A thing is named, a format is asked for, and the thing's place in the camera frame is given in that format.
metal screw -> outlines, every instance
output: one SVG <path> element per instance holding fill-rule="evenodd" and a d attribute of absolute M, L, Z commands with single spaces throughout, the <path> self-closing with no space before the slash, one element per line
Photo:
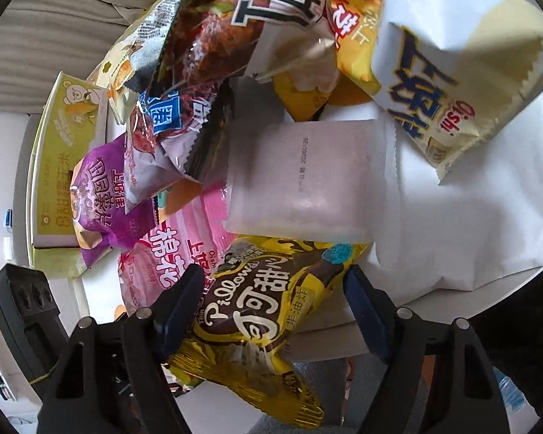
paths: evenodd
<path fill-rule="evenodd" d="M 90 316 L 85 316 L 79 320 L 79 328 L 85 329 L 93 324 L 93 319 Z"/>
<path fill-rule="evenodd" d="M 402 318 L 403 320 L 410 320 L 412 318 L 412 310 L 407 309 L 406 307 L 402 307 L 396 311 L 396 314 L 399 316 L 399 318 Z"/>
<path fill-rule="evenodd" d="M 462 330 L 468 330 L 468 328 L 471 326 L 468 321 L 466 321 L 464 318 L 458 318 L 456 320 L 456 326 L 461 328 Z"/>
<path fill-rule="evenodd" d="M 143 307 L 142 309 L 136 311 L 135 316 L 139 320 L 146 320 L 147 318 L 151 318 L 151 316 L 153 316 L 153 310 L 151 310 L 149 307 Z"/>

beige curtain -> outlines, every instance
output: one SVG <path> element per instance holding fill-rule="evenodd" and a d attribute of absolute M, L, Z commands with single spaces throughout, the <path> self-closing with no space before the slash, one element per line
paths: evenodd
<path fill-rule="evenodd" d="M 0 110 L 40 113 L 58 72 L 86 78 L 155 0 L 12 0 L 0 18 Z"/>

translucent plastic package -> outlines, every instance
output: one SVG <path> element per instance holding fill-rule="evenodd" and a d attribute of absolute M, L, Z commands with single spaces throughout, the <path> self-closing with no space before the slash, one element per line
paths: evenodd
<path fill-rule="evenodd" d="M 143 93 L 127 126 L 126 211 L 183 178 L 202 183 L 221 159 L 223 132 L 232 118 L 233 92 L 226 81 L 163 98 Z"/>
<path fill-rule="evenodd" d="M 523 392 L 517 388 L 510 377 L 496 367 L 493 367 L 493 372 L 497 377 L 502 401 L 505 403 L 511 434 L 529 433 L 539 420 L 535 408 L 531 406 Z"/>
<path fill-rule="evenodd" d="M 233 132 L 226 228 L 325 242 L 373 241 L 383 219 L 384 182 L 396 178 L 394 135 L 384 118 Z"/>

cookie image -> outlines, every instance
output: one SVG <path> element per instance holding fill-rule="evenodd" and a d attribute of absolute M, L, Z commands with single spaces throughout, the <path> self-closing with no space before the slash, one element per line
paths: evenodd
<path fill-rule="evenodd" d="M 70 193 L 71 193 L 72 220 L 78 220 L 80 217 L 79 189 L 76 186 L 72 186 L 70 189 Z"/>
<path fill-rule="evenodd" d="M 429 159 L 430 163 L 442 163 L 449 151 L 450 149 L 438 140 L 435 140 L 432 137 L 429 138 L 429 144 L 426 147 L 426 157 Z"/>

pink snack bag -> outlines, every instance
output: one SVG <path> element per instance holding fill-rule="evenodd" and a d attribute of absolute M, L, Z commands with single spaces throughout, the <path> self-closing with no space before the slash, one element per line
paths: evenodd
<path fill-rule="evenodd" d="M 234 234 L 221 222 L 227 215 L 225 190 L 210 188 L 137 241 L 119 257 L 119 281 L 127 313 L 152 305 L 161 292 L 197 263 L 211 274 Z"/>

